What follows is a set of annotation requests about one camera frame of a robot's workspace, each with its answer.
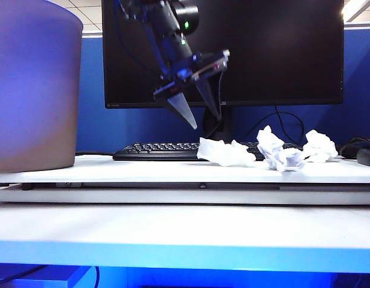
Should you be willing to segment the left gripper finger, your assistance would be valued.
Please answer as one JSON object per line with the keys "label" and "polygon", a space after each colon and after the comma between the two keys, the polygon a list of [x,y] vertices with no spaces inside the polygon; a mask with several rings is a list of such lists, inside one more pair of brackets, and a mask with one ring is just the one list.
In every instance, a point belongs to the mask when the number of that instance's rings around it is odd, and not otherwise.
{"label": "left gripper finger", "polygon": [[174,108],[175,112],[178,113],[186,122],[196,130],[198,128],[195,117],[188,105],[188,102],[182,92],[167,99],[169,105]]}
{"label": "left gripper finger", "polygon": [[221,112],[219,111],[219,105],[218,102],[216,102],[215,97],[213,96],[213,92],[210,88],[208,79],[205,77],[199,78],[195,85],[211,114],[217,120],[220,120]]}

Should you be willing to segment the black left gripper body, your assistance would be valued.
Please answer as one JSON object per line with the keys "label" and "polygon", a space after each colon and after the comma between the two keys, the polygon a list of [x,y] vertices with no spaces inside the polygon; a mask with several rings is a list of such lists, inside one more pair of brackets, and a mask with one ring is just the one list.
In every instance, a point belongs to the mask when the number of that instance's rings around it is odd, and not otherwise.
{"label": "black left gripper body", "polygon": [[153,92],[155,100],[170,98],[180,92],[185,92],[190,86],[196,86],[199,78],[207,78],[220,74],[227,69],[230,57],[228,49],[216,53],[196,53],[187,59],[179,61],[163,86]]}

